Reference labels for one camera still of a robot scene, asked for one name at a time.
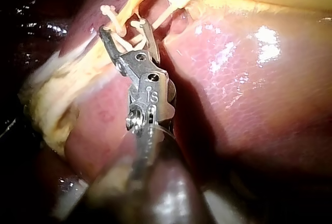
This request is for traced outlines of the right arm instrument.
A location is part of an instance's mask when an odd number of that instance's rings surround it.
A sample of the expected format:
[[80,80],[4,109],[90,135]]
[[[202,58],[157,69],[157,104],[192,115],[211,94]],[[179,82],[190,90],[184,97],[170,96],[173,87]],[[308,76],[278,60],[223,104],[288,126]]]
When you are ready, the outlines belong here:
[[148,51],[121,54],[116,63],[131,79],[126,126],[136,140],[136,158],[130,181],[139,183],[154,163],[163,129],[170,125],[175,108],[169,102],[168,74],[153,63]]

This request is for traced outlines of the right arm instrument jaw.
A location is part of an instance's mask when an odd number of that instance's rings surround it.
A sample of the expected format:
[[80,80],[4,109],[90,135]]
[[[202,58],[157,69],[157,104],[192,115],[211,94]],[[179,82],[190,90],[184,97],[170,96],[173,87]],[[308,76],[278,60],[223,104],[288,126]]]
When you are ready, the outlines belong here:
[[115,41],[111,36],[110,31],[105,29],[105,25],[101,25],[99,27],[99,36],[104,44],[104,47],[105,47],[111,61],[116,65],[119,58],[124,54],[124,52],[121,52],[117,48]]
[[151,24],[147,20],[142,20],[141,27],[143,29],[143,33],[147,39],[147,50],[150,52],[154,63],[160,63],[160,53],[159,48],[154,38],[153,28]]

